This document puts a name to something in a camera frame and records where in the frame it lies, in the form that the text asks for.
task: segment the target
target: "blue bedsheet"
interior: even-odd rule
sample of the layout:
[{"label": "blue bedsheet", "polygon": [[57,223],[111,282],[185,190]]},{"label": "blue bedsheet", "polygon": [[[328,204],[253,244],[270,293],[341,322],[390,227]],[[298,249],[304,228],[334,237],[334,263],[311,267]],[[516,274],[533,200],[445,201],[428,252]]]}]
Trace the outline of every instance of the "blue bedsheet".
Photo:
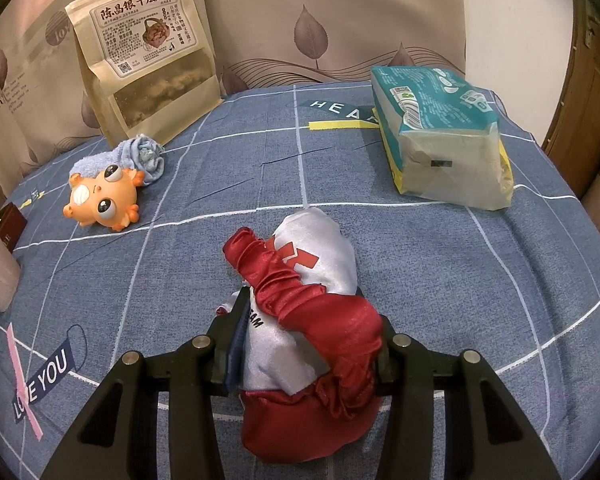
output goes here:
[{"label": "blue bedsheet", "polygon": [[[516,182],[511,208],[486,212],[400,196],[378,130],[309,131],[308,121],[338,118],[307,106],[314,101],[369,106],[372,93],[368,83],[355,83],[232,96],[166,146],[164,175],[139,192],[139,223],[120,234],[62,216],[71,166],[109,149],[102,138],[18,186],[10,198],[17,205],[45,191],[23,209],[29,222],[14,252],[20,285],[0,314],[0,453],[20,478],[39,478],[124,351],[158,354],[206,332],[215,307],[240,285],[221,253],[238,227],[267,238],[307,204],[340,223],[356,251],[360,287],[396,330],[432,350],[478,349],[562,477],[586,471],[600,451],[600,236],[554,166],[496,104]],[[76,368],[32,405],[40,441],[28,420],[14,418],[9,323],[27,379],[71,341]],[[291,466],[264,465],[242,448],[236,397],[213,406],[228,479],[375,477],[387,403],[360,441]],[[435,406],[432,478],[441,479],[443,402]],[[169,476],[167,409],[165,396],[162,478]]]}]

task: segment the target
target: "red fabric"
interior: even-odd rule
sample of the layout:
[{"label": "red fabric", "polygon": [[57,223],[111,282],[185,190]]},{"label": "red fabric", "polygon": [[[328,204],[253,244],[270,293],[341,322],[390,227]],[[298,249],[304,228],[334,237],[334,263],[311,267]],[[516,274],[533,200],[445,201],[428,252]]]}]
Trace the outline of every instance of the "red fabric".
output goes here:
[{"label": "red fabric", "polygon": [[382,345],[382,322],[373,306],[359,296],[303,285],[298,273],[246,227],[222,250],[253,287],[260,309],[282,328],[301,332],[331,368],[293,396],[243,392],[244,446],[266,462],[302,462],[362,436],[380,405],[371,363]]}]

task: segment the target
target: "red cross logo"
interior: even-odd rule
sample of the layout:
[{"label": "red cross logo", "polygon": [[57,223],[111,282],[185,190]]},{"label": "red cross logo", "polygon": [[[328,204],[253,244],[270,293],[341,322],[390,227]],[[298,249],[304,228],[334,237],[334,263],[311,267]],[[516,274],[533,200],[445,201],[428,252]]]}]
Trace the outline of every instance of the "red cross logo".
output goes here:
[{"label": "red cross logo", "polygon": [[303,267],[307,267],[308,269],[313,269],[315,264],[318,263],[318,260],[320,259],[318,256],[303,251],[302,249],[296,250],[293,242],[289,242],[276,250],[274,245],[275,239],[275,236],[269,238],[269,240],[264,243],[264,247],[272,251],[276,251],[278,256],[282,258],[288,267],[293,269],[296,264],[299,264]]}]

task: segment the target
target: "white wall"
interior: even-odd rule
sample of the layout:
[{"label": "white wall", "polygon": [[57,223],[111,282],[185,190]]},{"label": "white wall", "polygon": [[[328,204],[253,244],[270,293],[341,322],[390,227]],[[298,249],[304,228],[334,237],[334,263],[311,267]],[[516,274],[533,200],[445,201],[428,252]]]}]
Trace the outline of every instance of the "white wall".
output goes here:
[{"label": "white wall", "polygon": [[464,0],[466,79],[542,144],[569,62],[573,0]]}]

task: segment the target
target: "label with chinese characters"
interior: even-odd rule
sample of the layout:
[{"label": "label with chinese characters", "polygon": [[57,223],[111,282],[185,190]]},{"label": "label with chinese characters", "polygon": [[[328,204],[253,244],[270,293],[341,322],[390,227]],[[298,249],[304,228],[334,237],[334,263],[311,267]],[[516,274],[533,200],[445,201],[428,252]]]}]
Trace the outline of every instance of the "label with chinese characters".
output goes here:
[{"label": "label with chinese characters", "polygon": [[181,0],[112,0],[91,9],[105,60],[126,77],[198,42]]}]

